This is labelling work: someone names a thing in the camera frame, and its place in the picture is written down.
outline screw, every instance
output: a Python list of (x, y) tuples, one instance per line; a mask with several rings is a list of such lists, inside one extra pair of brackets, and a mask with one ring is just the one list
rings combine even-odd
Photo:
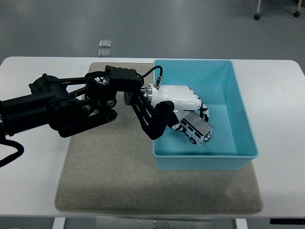
[(108, 102), (107, 102), (107, 107), (108, 108), (113, 108), (115, 106), (115, 101), (114, 100), (109, 100)]

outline white table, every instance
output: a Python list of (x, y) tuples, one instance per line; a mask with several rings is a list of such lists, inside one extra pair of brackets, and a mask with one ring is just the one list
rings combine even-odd
[[(59, 78), (83, 77), (93, 62), (153, 62), (153, 59), (10, 57), (0, 66), (0, 99), (30, 94), (28, 84), (43, 73)], [(253, 164), (264, 209), (245, 216), (194, 217), (304, 218), (305, 76), (293, 61), (232, 62), (260, 153)], [(54, 207), (69, 138), (61, 138), (45, 125), (8, 139), (23, 144), (25, 153), (0, 169), (0, 216), (105, 216), (60, 212)], [(8, 152), (14, 151), (0, 146), (1, 158)]]

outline toy bus window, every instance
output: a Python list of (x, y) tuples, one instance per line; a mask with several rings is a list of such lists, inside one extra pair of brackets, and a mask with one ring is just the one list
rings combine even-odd
[(195, 135), (200, 139), (200, 135), (197, 132), (195, 132)]

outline gray floor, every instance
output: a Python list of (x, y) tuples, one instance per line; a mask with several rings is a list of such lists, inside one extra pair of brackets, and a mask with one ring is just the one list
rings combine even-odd
[[(96, 57), (99, 41), (110, 39), (111, 57), (285, 59), (305, 72), (305, 8), (295, 18), (296, 0), (263, 0), (256, 21), (256, 5), (257, 0), (2, 0), (0, 63), (10, 56)], [(249, 228), (266, 222), (253, 221)]]

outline connector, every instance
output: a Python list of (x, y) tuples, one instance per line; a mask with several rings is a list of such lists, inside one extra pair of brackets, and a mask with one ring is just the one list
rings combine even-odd
[(159, 88), (160, 88), (160, 83), (161, 83), (162, 78), (163, 77), (159, 75), (156, 83), (153, 85), (157, 90), (159, 90)]

